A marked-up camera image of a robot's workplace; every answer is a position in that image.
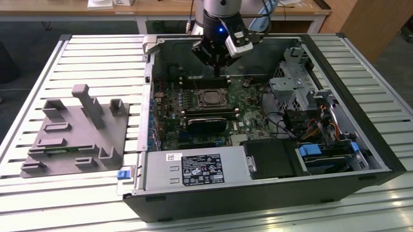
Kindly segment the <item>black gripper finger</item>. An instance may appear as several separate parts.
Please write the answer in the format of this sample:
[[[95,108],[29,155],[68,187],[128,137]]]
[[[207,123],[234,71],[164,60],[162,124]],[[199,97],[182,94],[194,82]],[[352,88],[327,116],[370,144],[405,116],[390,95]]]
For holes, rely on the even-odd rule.
[[[212,75],[217,75],[217,56],[210,54],[207,47],[203,45],[203,41],[198,41],[192,45],[192,53],[202,61],[202,63],[211,67]]]
[[[217,56],[217,75],[221,75],[221,69],[223,67],[231,66],[231,64],[239,59],[239,57],[233,58],[230,53],[219,54]]]

